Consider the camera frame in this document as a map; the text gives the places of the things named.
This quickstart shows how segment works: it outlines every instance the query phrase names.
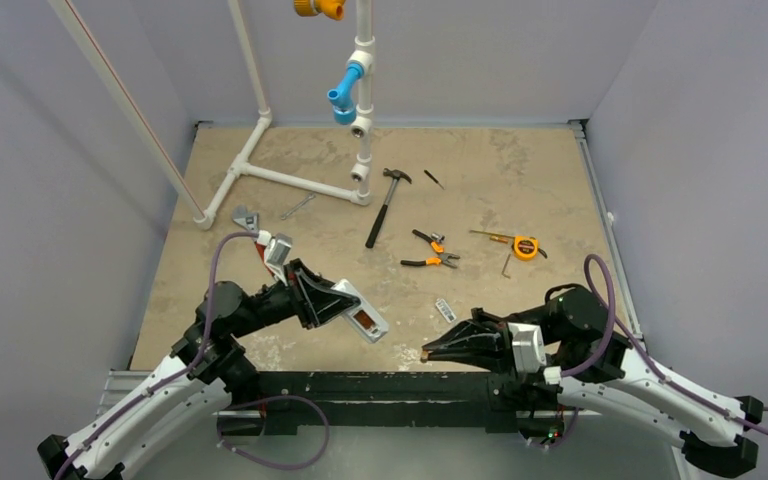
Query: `hammer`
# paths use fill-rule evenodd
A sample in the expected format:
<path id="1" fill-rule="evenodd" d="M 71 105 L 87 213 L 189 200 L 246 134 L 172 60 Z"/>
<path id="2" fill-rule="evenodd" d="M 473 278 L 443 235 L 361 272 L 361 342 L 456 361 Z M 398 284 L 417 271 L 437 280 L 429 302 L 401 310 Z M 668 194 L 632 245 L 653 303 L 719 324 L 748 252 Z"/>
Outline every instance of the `hammer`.
<path id="1" fill-rule="evenodd" d="M 390 200 L 393 199 L 393 193 L 396 191 L 396 185 L 399 184 L 399 180 L 404 178 L 408 183 L 413 183 L 410 175 L 401 170 L 390 170 L 389 168 L 385 168 L 384 176 L 390 177 L 393 180 L 390 182 L 390 190 L 387 192 L 387 198 L 384 199 L 384 205 L 381 205 L 381 210 L 378 211 L 378 217 L 375 218 L 375 223 L 372 225 L 372 231 L 369 232 L 369 238 L 366 239 L 366 248 L 375 246 L 375 239 L 378 238 L 381 224 L 384 223 L 384 216 L 387 215 L 387 206 L 390 205 Z"/>

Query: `yellow tape measure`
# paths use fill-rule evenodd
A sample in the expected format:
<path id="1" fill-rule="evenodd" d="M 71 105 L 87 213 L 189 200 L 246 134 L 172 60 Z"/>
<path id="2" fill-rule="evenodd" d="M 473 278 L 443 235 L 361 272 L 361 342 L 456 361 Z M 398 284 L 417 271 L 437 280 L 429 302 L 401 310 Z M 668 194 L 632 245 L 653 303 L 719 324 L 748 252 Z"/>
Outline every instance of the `yellow tape measure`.
<path id="1" fill-rule="evenodd" d="M 484 232 L 481 230 L 470 230 L 472 233 L 480 233 L 482 235 L 490 235 L 490 239 L 499 241 L 500 239 L 513 240 L 514 256 L 520 260 L 526 261 L 536 257 L 539 253 L 543 255 L 543 258 L 549 258 L 546 252 L 540 248 L 540 244 L 534 237 L 526 237 L 523 235 L 504 235 L 501 233 Z"/>

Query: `white remote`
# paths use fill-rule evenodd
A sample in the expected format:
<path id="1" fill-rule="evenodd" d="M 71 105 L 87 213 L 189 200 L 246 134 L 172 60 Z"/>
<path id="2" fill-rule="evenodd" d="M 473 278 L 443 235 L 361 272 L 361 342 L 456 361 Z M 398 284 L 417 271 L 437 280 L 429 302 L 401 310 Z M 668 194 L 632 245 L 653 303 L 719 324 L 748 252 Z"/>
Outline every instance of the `white remote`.
<path id="1" fill-rule="evenodd" d="M 458 317 L 455 316 L 455 312 L 452 311 L 452 307 L 450 307 L 442 298 L 438 298 L 437 301 L 434 302 L 434 306 L 437 307 L 437 310 L 440 311 L 440 314 L 443 315 L 443 318 L 445 318 L 447 322 L 452 323 L 458 319 Z"/>

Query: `orange-handled pliers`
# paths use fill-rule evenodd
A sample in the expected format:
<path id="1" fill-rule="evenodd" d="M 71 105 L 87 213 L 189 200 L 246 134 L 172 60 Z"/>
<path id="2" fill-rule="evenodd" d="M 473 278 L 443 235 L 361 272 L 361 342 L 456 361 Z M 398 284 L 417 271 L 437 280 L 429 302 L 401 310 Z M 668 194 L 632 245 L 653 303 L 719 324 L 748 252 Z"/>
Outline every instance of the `orange-handled pliers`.
<path id="1" fill-rule="evenodd" d="M 458 268 L 457 264 L 453 262 L 453 260 L 458 260 L 461 258 L 460 255 L 455 255 L 454 253 L 445 253 L 443 251 L 443 246 L 437 243 L 433 238 L 429 237 L 428 235 L 420 232 L 419 230 L 414 230 L 413 234 L 417 237 L 425 240 L 428 242 L 429 245 L 431 245 L 431 248 L 434 250 L 434 253 L 437 254 L 436 257 L 431 257 L 425 260 L 402 260 L 400 263 L 406 267 L 424 267 L 426 265 L 440 265 L 443 264 L 450 268 Z"/>

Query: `blue valve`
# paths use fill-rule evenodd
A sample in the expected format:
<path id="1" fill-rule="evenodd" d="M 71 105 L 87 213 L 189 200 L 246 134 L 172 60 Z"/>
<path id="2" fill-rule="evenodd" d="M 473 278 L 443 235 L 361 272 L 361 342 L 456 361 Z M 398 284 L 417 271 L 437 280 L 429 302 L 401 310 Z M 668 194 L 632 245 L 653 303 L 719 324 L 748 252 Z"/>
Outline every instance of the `blue valve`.
<path id="1" fill-rule="evenodd" d="M 357 118 L 355 104 L 352 101 L 352 88 L 363 74 L 363 67 L 352 63 L 346 67 L 346 75 L 337 88 L 328 90 L 328 101 L 334 106 L 334 120 L 340 125 L 348 125 Z"/>

